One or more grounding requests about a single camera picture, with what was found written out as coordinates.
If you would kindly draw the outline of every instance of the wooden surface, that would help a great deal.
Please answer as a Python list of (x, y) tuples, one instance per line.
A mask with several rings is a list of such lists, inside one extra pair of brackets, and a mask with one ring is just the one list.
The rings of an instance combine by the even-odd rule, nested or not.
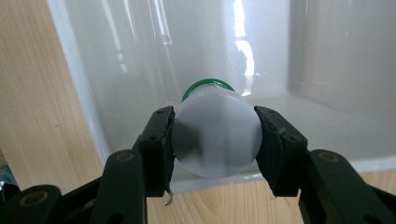
[(0, 148), (23, 189), (102, 172), (45, 0), (0, 0)]
[[(20, 186), (63, 193), (101, 174), (45, 0), (0, 0), (0, 148)], [(396, 171), (364, 174), (396, 194)], [(148, 199), (149, 223), (301, 223), (296, 198), (251, 182)]]

